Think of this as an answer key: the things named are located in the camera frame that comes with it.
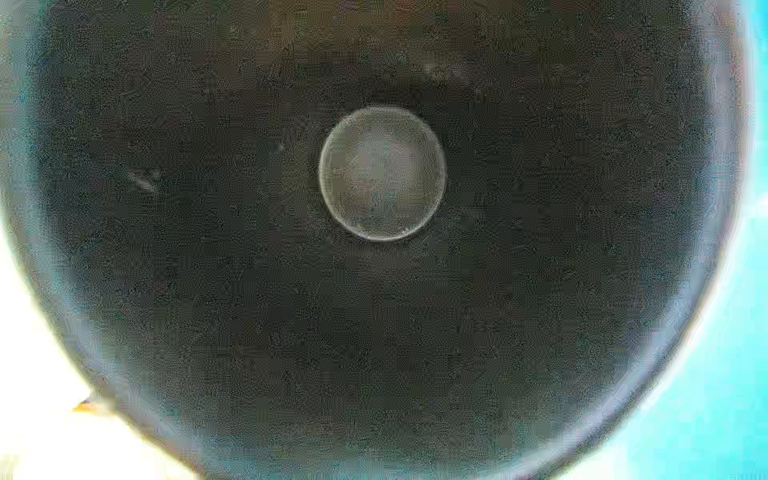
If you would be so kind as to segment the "black mug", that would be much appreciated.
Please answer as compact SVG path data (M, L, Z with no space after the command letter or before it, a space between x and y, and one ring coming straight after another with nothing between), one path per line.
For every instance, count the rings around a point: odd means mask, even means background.
M215 479L536 478L722 280L738 1L5 1L1 231L76 371Z

